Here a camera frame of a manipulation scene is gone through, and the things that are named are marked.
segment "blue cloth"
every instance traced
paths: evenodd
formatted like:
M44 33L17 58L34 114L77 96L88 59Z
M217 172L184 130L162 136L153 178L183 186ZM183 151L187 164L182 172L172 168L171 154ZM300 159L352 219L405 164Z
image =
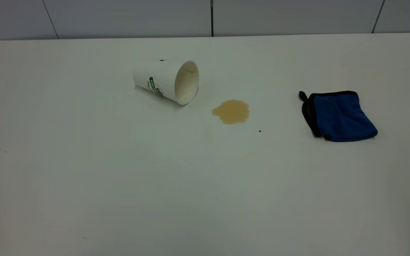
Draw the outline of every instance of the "blue cloth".
M360 108L358 94L352 91L329 94L299 93L303 115L316 137L331 141L358 141L377 135L377 129Z

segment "coffee spill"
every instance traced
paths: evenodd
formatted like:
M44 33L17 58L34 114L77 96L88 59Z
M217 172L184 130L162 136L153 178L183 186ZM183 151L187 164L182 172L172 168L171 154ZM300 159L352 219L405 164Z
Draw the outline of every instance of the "coffee spill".
M225 124L244 123L249 118L249 105L239 100L228 100L215 109L212 114Z

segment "overturned cup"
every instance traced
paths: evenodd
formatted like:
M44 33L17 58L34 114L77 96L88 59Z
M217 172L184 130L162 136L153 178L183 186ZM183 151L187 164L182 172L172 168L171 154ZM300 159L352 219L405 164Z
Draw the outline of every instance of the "overturned cup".
M199 69L192 60L141 60L132 69L132 79L137 86L186 105L199 88Z

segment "tile grout line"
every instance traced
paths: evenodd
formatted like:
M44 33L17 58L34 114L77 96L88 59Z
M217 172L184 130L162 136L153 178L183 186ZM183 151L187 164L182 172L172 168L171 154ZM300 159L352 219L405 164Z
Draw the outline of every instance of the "tile grout line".
M53 24L52 18L50 18L50 13L48 13L47 6L45 5L44 0L42 0L42 3L44 4L45 11L47 11L48 18L50 19L50 23L52 23L52 27L53 27L53 30L55 31L57 39L60 39L59 36L58 36L57 30L55 29L55 25Z
M376 18L376 23L374 23L373 31L371 31L371 34L373 34L374 30L376 29L376 25L377 25L377 22L379 21L379 16L380 16L380 13L382 12L382 8L384 7L384 3L385 3L385 0L382 1L382 5L380 6L379 13L377 14L377 18Z
M215 36L214 28L213 28L213 0L210 0L211 5L211 37Z

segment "white tiled wall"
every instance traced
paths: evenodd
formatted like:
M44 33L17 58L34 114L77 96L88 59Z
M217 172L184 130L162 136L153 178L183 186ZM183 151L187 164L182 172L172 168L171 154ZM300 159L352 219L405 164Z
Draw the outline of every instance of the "white tiled wall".
M383 0L215 0L215 36L371 33Z
M214 35L371 33L382 3L214 0ZM210 5L210 0L0 0L0 39L211 36ZM385 0L374 32L410 32L410 0Z
M42 0L0 0L0 40L56 38Z
M374 32L410 32L410 0L386 0Z

